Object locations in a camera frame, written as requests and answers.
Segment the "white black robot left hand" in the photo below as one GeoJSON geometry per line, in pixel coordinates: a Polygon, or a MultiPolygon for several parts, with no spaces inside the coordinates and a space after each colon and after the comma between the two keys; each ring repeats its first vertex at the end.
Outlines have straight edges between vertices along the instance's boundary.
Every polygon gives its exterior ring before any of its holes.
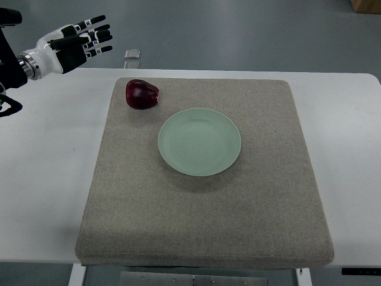
{"type": "Polygon", "coordinates": [[[99,15],[77,24],[68,24],[41,37],[36,47],[17,57],[28,79],[38,80],[50,73],[66,74],[93,58],[112,50],[102,46],[113,37],[110,25],[96,26],[106,16],[99,15]]]}

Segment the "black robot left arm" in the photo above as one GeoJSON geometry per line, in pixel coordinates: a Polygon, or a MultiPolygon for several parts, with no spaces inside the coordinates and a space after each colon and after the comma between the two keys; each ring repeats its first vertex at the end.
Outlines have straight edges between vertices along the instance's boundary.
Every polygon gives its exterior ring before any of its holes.
{"type": "Polygon", "coordinates": [[[10,47],[3,28],[22,23],[21,12],[1,8],[1,117],[18,113],[22,104],[7,96],[7,89],[19,88],[27,83],[27,75],[10,47]]]}

